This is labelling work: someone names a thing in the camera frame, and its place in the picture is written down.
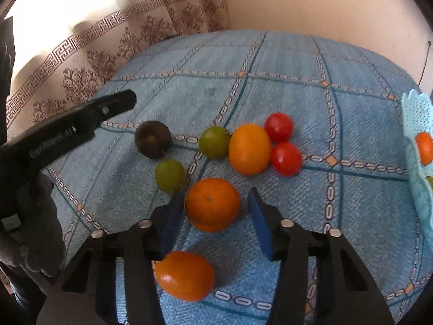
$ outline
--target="orange fruit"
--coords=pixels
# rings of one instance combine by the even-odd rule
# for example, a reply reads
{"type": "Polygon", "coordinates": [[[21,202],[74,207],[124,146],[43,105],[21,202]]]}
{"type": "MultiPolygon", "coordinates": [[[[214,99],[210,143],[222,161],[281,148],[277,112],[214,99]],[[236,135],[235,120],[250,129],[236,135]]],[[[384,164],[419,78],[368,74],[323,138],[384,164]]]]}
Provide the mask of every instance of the orange fruit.
{"type": "Polygon", "coordinates": [[[161,288],[187,302],[197,302],[212,291],[215,270],[202,256],[173,251],[155,264],[155,278],[161,288]]]}
{"type": "Polygon", "coordinates": [[[206,178],[188,192],[185,211],[194,227],[203,232],[219,232],[235,222],[240,205],[239,193],[229,182],[206,178]]]}
{"type": "Polygon", "coordinates": [[[428,165],[433,161],[433,140],[427,132],[420,132],[415,137],[418,145],[419,157],[423,165],[428,165]]]}
{"type": "Polygon", "coordinates": [[[271,141],[266,131],[251,123],[240,126],[229,144],[232,167],[244,176],[254,176],[269,165],[271,141]]]}

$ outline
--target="beige wall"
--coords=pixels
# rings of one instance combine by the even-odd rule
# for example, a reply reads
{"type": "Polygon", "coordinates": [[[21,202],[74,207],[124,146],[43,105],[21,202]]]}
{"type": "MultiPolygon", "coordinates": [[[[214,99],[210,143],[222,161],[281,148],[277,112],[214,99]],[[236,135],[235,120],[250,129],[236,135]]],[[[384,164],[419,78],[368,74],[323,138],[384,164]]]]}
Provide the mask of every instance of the beige wall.
{"type": "MultiPolygon", "coordinates": [[[[404,68],[418,83],[433,33],[413,0],[226,0],[232,29],[314,34],[359,45],[404,68]]],[[[433,51],[421,89],[433,88],[433,51]]]]}

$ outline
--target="silver rivet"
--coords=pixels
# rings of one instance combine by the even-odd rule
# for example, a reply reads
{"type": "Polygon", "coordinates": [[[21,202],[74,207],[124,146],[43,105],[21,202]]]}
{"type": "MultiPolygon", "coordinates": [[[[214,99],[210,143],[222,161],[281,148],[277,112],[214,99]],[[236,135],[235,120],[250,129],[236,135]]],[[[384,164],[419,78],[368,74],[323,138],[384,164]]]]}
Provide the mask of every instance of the silver rivet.
{"type": "Polygon", "coordinates": [[[341,231],[340,231],[338,228],[331,228],[331,229],[329,230],[329,234],[330,234],[332,237],[340,237],[340,236],[341,236],[341,231]]]}
{"type": "Polygon", "coordinates": [[[102,230],[95,230],[91,234],[92,238],[101,238],[103,235],[104,235],[104,231],[102,230]]]}
{"type": "Polygon", "coordinates": [[[282,225],[282,227],[290,228],[290,227],[293,227],[295,225],[295,223],[290,219],[284,219],[284,220],[281,220],[281,225],[282,225]]]}
{"type": "Polygon", "coordinates": [[[149,228],[149,227],[151,227],[151,225],[152,225],[152,221],[150,221],[150,220],[141,220],[138,223],[138,227],[140,227],[140,228],[149,228]]]}

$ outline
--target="blue tablecloth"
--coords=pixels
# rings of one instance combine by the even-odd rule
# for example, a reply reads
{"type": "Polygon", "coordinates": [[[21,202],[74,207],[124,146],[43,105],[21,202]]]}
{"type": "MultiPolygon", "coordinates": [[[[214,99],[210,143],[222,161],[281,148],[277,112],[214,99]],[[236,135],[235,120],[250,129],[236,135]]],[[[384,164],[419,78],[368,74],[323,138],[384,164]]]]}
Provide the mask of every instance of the blue tablecloth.
{"type": "MultiPolygon", "coordinates": [[[[167,324],[265,324],[278,263],[261,254],[246,196],[263,200],[306,229],[339,228],[369,268],[396,320],[416,300],[433,270],[405,170],[399,100],[417,88],[391,61],[360,47],[296,34],[227,31],[166,40],[130,60],[97,96],[132,89],[134,110],[105,122],[96,137],[47,168],[56,183],[68,262],[96,228],[117,232],[149,217],[169,196],[157,189],[157,161],[137,152],[134,133],[155,119],[174,134],[168,152],[187,169],[190,185],[205,177],[229,180],[241,194],[240,218],[206,234],[185,221],[176,249],[200,254],[216,270],[214,291],[185,303],[159,290],[167,324]],[[228,160],[198,151],[205,128],[233,131],[289,114],[291,141],[303,152],[300,175],[272,168],[243,177],[228,160]]],[[[118,262],[118,317],[124,307],[118,262]]],[[[307,318],[315,306],[310,262],[307,318]]]]}

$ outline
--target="curtain with brown pattern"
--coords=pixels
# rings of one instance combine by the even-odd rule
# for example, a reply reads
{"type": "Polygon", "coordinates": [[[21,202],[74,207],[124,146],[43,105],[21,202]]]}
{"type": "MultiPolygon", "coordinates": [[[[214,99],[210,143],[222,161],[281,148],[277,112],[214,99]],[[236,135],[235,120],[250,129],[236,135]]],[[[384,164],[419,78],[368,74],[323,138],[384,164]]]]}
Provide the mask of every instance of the curtain with brown pattern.
{"type": "Polygon", "coordinates": [[[9,140],[88,101],[149,45],[229,28],[224,0],[17,0],[8,16],[17,50],[9,140]]]}

